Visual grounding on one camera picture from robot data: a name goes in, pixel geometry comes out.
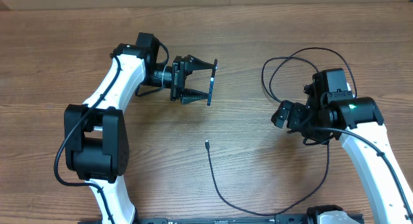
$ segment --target black cable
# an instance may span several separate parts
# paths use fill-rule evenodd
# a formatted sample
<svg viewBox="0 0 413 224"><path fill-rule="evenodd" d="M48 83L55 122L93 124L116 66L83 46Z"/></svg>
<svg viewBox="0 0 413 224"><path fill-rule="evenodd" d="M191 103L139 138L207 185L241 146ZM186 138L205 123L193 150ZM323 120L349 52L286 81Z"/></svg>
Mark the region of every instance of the black cable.
<svg viewBox="0 0 413 224"><path fill-rule="evenodd" d="M99 186L96 185L95 183L71 183L71 182L66 182L64 181L60 175L59 175L59 160L61 157L61 154L63 152L63 150L65 149L65 146L68 142L68 140L70 139L70 137L72 136L72 134L74 133L74 130L79 127L79 125L81 125L86 118L88 118L88 116L92 113L92 111L100 104L100 102L102 102L102 100L105 99L105 96L108 94L109 90L112 88L112 86L114 85L114 83L116 82L116 79L119 77L119 74L122 70L121 68L121 62L119 61L119 59L117 58L117 56L113 56L113 58L116 60L117 62L117 71L115 74L115 77L113 78L112 82L110 82L110 84L108 85L108 87L106 88L106 90L100 95L99 99L85 112L85 114L83 114L82 118L76 123L76 125L73 127L73 129L69 132L69 134L67 135L67 137L65 138L65 140L62 142L62 145L60 146L59 150L57 151L56 154L56 158L54 160L54 176L56 177L56 179L58 180L58 182L60 182L62 185L65 186L70 186L70 187L83 187L83 186L91 186L97 189L97 193L99 193L102 197L103 200L103 205L105 206L105 210L106 213L108 214L108 219L110 220L110 222L112 224L115 224L115 221L110 213L109 210L109 206L108 206L108 201L106 200L105 194L103 193L103 189Z"/></svg>
<svg viewBox="0 0 413 224"><path fill-rule="evenodd" d="M290 59L297 59L297 60L300 60L300 61L303 61L303 62L306 62L306 63L310 64L312 67L314 67L314 69L316 69L316 72L319 72L319 71L318 71L318 68L317 68L313 63L311 63L310 61L308 61L308 60L306 60L306 59L300 58L300 57L292 57L292 56L290 56L290 57L273 57L273 58L267 60L267 61L264 63L263 70L261 71L261 84L263 85L265 92L266 92L272 99L274 99L274 100L276 100L276 101L278 101L278 102L281 102L281 101L280 101L277 97L273 97L273 96L270 94L270 92L267 90L267 87L265 86L265 83L264 83L264 69L265 69L265 65L267 65L267 63L269 63L269 62L271 62L271 61L273 61L273 60L277 60L277 59L286 59L286 60L288 59L287 61L289 61Z"/></svg>
<svg viewBox="0 0 413 224"><path fill-rule="evenodd" d="M346 67L347 67L347 69L348 69L348 73L350 74L351 80L353 81L354 97L355 97L355 98L357 97L356 81L354 80L354 76L353 76L353 73L352 73L352 71L351 71L351 69L350 69L350 66L348 65L348 63L346 62L346 60L344 59L344 57L341 56L339 53L337 53L337 52L335 52L335 51L333 51L333 50L331 50L331 49L328 49L328 48L308 47L308 48L304 48L304 49L298 50L297 52L293 53L291 56L288 56L288 57L273 58L273 59L283 59L283 58L285 58L285 60L277 67L277 69L274 71L274 73L273 73L272 76L271 76L270 82L269 82L269 84L268 84L268 88L269 88L269 90L270 90L269 93L268 93L267 88L266 88L265 85L264 85L264 75L263 75L263 74L264 74L265 65L266 65L269 61L271 61L271 60L273 60L273 59L269 59L267 62L265 62L264 66L263 66L262 73L261 73L261 83L262 83L263 86L264 86L265 92L267 92L267 94L268 94L272 99L274 99L275 101L281 102L281 100L278 99L278 97L276 97L276 95L274 95L274 93L273 93L273 91L272 91L272 88L271 88L271 83L272 83L272 80L273 80L275 74L277 73L277 71L278 71L286 62L290 61L290 59L295 59L294 55L296 55L296 54L298 54L299 52L302 52L302 51L304 51L304 50L327 50L327 51L332 52L332 53L335 53L337 56L339 56L339 57L341 58L341 60L343 60L344 64L346 65Z"/></svg>
<svg viewBox="0 0 413 224"><path fill-rule="evenodd" d="M330 164L330 144L327 144L327 166L326 166L326 169L325 169L324 177L323 177L323 179L321 180L321 183L320 183L311 193L309 193L307 196L305 196L304 198L301 198L300 200L298 200L297 202L295 202L295 203L292 204L291 206L283 209L282 211L277 212L277 213L273 213L273 214L260 214L260 213L257 213L257 212L252 212L252 211L249 211L249 210L246 210L246 209L242 209L242 208L240 208L240 207L237 207L237 206L229 203L229 202L221 195L221 193L220 193L219 190L218 190L217 183L216 183L216 181L215 181L214 170L212 169L211 156L210 156L210 153L209 153L209 148L210 148L210 146L209 146L208 140L205 141L205 148L206 148L206 151L208 152L208 160L209 160L209 166L210 166L210 169L211 169L212 180L214 181L215 190L216 190L219 198L221 198L221 200L224 201L224 203L226 203L227 205L229 205L230 207L232 207L232 208L234 208L234 209L238 209L238 210L240 210L240 211L243 211L243 212L246 212L246 213L249 213L249 214L253 214L253 215L257 215L257 216L276 216L276 215L278 215L278 214L282 214L282 213L288 211L289 209L291 209L292 207L300 204L301 202L303 202L303 201L306 200L307 198L309 198L311 195L313 195L314 193L316 193L317 190L324 184L324 181L326 180L327 174L328 174L328 165Z"/></svg>
<svg viewBox="0 0 413 224"><path fill-rule="evenodd" d="M168 51L168 48L167 48L163 43L161 43L161 42L159 42L159 46L162 46L163 50L165 50L165 52L166 52L166 60L161 63L163 66L166 66L166 65L168 64L168 61L169 61L169 51Z"/></svg>
<svg viewBox="0 0 413 224"><path fill-rule="evenodd" d="M394 183L396 184L396 186L397 186L397 188L398 188L398 190L399 190L399 193L400 193L400 196L401 196L401 200L403 201L403 203L404 203L404 205L405 205L405 208L406 208L406 211L407 211L407 218L410 219L411 222L413 223L413 213L412 213L412 210L410 209L410 206L409 206L409 204L408 204L406 195L405 195L405 193L403 192L403 188L401 187L399 178L397 177L396 172L394 171L394 168L393 168L392 164L391 164L390 161L387 159L387 157L386 157L386 155L385 155L384 152L382 152L380 149L378 149L378 147L376 147L375 144L371 143L369 140L361 137L361 136L358 135L358 134L355 134L355 133L350 132L350 131L347 131L347 130L341 130L341 129L338 129L338 128L328 128L328 127L312 127L312 129L313 129L313 130L318 130L318 131L324 131L324 132L340 132L340 133L342 133L342 134L348 134L348 135L353 136L353 137L359 139L360 141L366 143L369 147L373 148L373 149L376 151L377 156L378 156L378 157L381 157L381 158L383 159L383 161L386 163L386 165L387 165L387 167L388 167L388 170L389 170L390 173L392 174Z"/></svg>

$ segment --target wooden tabletop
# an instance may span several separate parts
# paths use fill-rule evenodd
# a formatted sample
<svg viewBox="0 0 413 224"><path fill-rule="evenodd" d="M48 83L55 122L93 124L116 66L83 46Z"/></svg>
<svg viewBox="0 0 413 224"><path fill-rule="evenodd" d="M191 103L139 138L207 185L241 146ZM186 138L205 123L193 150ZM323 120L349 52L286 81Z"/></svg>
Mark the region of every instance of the wooden tabletop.
<svg viewBox="0 0 413 224"><path fill-rule="evenodd" d="M155 34L171 59L192 54L219 61L212 105L181 105L164 90L133 97L125 113L130 160L125 180L141 218L251 216L217 196L204 141L222 195L256 212L276 212L312 191L323 177L326 148L306 147L271 122L278 108L263 92L261 68L276 56L321 46L350 64L359 96L383 113L393 152L413 185L413 4L117 8L0 12L0 223L75 223L99 218L89 188L59 184L53 162L63 140L63 112L98 87L119 43ZM344 67L314 50L299 54L321 70ZM265 78L277 65L268 65ZM305 101L314 69L287 63L277 73L280 99ZM187 88L207 90L210 72ZM79 181L66 168L61 176ZM336 204L372 215L355 168L337 141L321 189L290 212Z"/></svg>

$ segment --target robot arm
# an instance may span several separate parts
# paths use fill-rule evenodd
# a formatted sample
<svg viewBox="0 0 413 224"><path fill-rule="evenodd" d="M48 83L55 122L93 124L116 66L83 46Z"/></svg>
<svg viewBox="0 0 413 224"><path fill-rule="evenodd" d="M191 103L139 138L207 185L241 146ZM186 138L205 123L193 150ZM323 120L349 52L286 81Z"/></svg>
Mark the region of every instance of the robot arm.
<svg viewBox="0 0 413 224"><path fill-rule="evenodd" d="M360 123L357 128L346 128L375 144L392 165L409 206L413 207L413 193L393 155L385 125L377 122ZM341 146L350 156L372 208L375 223L411 223L406 208L386 163L374 149L347 134L340 136Z"/></svg>
<svg viewBox="0 0 413 224"><path fill-rule="evenodd" d="M287 121L289 132L300 132L304 143L311 139L328 144L333 137L339 139L359 174L375 223L412 223L413 193L393 155L383 116L374 100L354 98L341 68L314 74L313 83L304 92L308 94L305 105L281 102L271 119L275 126L283 128ZM318 224L348 223L343 218L331 222L334 216L324 212L313 220Z"/></svg>
<svg viewBox="0 0 413 224"><path fill-rule="evenodd" d="M217 59L214 64L203 62L194 56L177 56L172 66L156 63L159 46L166 47L153 34L139 33L136 45L120 44L113 52L112 66L99 88L83 105L69 105L65 110L65 138L67 139L66 165L76 171L79 179L102 188L90 187L102 211L102 224L137 223L137 211L130 202L126 190L125 173L129 159L129 144L123 114L134 91L140 85L171 89L170 99L180 99L187 104L207 99L210 105ZM209 94L185 88L186 77L194 70L212 69ZM101 94L113 83L104 99ZM79 126L83 114L91 111ZM85 137L84 132L102 131L102 138ZM100 192L106 197L106 204ZM108 217L107 208L112 217Z"/></svg>

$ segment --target wooden table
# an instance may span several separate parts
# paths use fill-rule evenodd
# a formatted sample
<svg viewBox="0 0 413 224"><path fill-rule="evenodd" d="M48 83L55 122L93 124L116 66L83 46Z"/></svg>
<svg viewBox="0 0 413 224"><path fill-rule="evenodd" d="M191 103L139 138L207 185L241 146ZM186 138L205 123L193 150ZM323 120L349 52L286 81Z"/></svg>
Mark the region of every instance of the wooden table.
<svg viewBox="0 0 413 224"><path fill-rule="evenodd" d="M192 54L219 60L210 107L206 101L169 101L167 90L133 97L128 106L125 178L142 218L250 216L218 198L206 139L221 193L245 209L280 211L318 185L325 147L305 147L299 134L276 128L270 117L279 104L260 83L265 60L310 46L334 49L349 62L359 95L377 101L394 154L413 185L412 14L412 3L0 12L0 223L99 218L89 188L62 186L53 175L63 112L95 91L111 64L109 53L119 43L135 43L138 32L155 34L171 59ZM329 52L299 56L320 69L344 66ZM268 66L266 78L275 66ZM287 63L274 92L304 101L302 86L313 73L306 64ZM194 73L186 85L207 90L209 76ZM60 173L78 181L64 158ZM337 141L325 184L290 212L324 204L363 213L372 223L358 175Z"/></svg>

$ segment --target cable connector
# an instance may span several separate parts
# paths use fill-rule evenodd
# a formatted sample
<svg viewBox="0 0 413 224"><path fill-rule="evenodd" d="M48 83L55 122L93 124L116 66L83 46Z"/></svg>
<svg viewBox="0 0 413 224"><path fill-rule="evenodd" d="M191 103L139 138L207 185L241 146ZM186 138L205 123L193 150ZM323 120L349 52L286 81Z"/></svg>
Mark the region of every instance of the cable connector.
<svg viewBox="0 0 413 224"><path fill-rule="evenodd" d="M207 151L209 151L209 141L205 140L205 148Z"/></svg>

